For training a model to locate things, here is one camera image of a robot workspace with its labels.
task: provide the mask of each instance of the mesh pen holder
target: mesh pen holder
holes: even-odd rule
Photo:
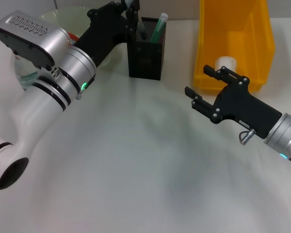
[[[141,38],[136,31],[136,41],[127,43],[129,76],[133,78],[161,80],[164,60],[166,26],[157,43],[151,43],[158,18],[142,18],[147,32],[147,39]]]

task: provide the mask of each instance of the clear plastic bottle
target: clear plastic bottle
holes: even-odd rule
[[[24,90],[38,78],[37,68],[32,62],[17,55],[14,56],[14,72]]]

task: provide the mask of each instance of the yellow plastic bin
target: yellow plastic bin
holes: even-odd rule
[[[203,73],[222,56],[237,60],[236,72],[258,91],[268,78],[275,52],[266,0],[200,0],[198,52],[194,86],[218,93],[226,85]]]

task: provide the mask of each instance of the white wall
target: white wall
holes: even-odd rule
[[[80,5],[99,8],[111,0],[57,0],[58,7]],[[291,17],[291,0],[267,0],[271,17]],[[166,12],[170,19],[199,18],[199,0],[140,0],[141,14],[159,17]]]
[[[69,5],[99,8],[111,0],[56,0],[58,7]],[[291,0],[267,0],[271,17],[291,17]],[[199,18],[199,0],[140,0],[141,15],[159,17],[166,12],[170,19]],[[0,0],[0,19],[20,9],[32,15],[40,15],[55,8],[53,0]]]

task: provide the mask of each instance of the robotic arm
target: robotic arm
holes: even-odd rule
[[[23,174],[40,138],[74,99],[81,98],[111,50],[120,43],[134,43],[139,9],[139,0],[122,0],[90,10],[91,25],[74,46],[69,46],[63,29],[23,12],[0,21],[0,41],[41,70],[10,112],[17,141],[0,138],[0,189]]]
[[[247,130],[239,140],[245,145],[255,134],[265,139],[264,143],[291,161],[291,116],[253,97],[248,91],[250,80],[226,67],[215,71],[204,66],[204,73],[227,84],[218,94],[214,105],[207,103],[189,87],[185,94],[193,99],[192,108],[208,117],[214,124],[222,120],[234,120]]]

